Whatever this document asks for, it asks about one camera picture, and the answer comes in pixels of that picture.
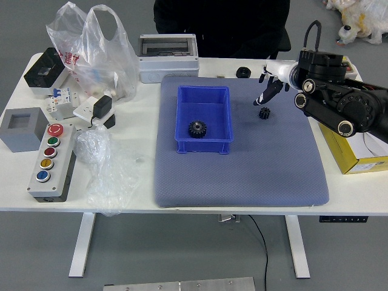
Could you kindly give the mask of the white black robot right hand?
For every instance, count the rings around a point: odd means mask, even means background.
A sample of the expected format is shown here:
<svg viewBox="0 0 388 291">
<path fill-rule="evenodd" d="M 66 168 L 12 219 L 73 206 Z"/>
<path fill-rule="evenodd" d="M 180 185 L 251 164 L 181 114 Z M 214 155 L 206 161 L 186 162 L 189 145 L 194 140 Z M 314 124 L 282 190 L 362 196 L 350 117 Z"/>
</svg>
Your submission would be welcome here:
<svg viewBox="0 0 388 291">
<path fill-rule="evenodd" d="M 262 83 L 267 76 L 269 77 L 267 88 L 254 100 L 253 105 L 263 105 L 269 102 L 282 89 L 288 91 L 291 87 L 299 90 L 300 85 L 296 80 L 297 72 L 298 63 L 296 61 L 268 59 L 259 77 L 259 83 Z"/>
</svg>

